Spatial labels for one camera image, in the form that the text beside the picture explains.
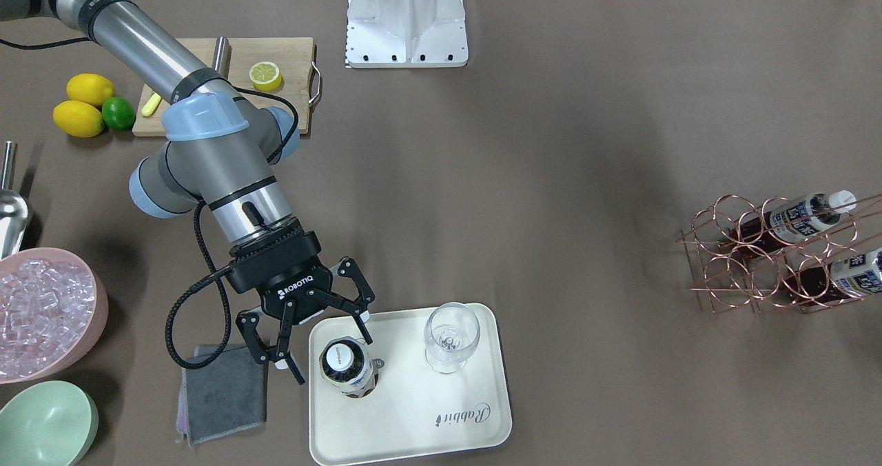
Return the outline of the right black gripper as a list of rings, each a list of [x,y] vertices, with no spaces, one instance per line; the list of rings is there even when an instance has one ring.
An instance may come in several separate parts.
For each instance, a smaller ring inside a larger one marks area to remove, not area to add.
[[[236,326],[252,358],[259,365],[284,366],[299,385],[306,383],[289,350],[295,323],[304,323],[333,307],[352,316],[365,343],[373,338],[366,327],[369,304],[376,296],[355,259],[344,256],[326,268],[318,258],[321,246],[315,232],[306,232],[299,223],[285,223],[269,232],[231,248],[229,283],[237,293],[256,290],[261,308],[239,312]],[[357,290],[350,299],[333,291],[335,278],[349,278]],[[274,345],[264,343],[258,333],[260,313],[278,319]]]

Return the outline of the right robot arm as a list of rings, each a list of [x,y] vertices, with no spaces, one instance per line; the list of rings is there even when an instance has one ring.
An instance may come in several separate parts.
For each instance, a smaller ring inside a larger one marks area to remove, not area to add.
[[[122,61],[168,102],[167,143],[143,159],[129,180],[132,201],[167,219],[208,209],[231,243],[231,260],[182,293],[165,323],[171,358],[195,371],[223,353],[237,327],[259,365],[305,378],[289,351],[293,327],[331,307],[352,316],[366,344],[371,286],[355,259],[321,263],[314,232],[300,226],[273,172],[296,149],[298,113],[283,98],[256,108],[252,90],[238,89],[130,0],[2,0],[2,20],[57,18]],[[214,353],[191,363],[173,343],[174,319],[191,296],[217,284],[225,316]]]

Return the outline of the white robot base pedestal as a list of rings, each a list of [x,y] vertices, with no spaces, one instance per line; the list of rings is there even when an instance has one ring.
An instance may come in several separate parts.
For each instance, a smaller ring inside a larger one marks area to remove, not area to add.
[[[347,0],[348,68],[460,68],[469,62],[464,0]]]

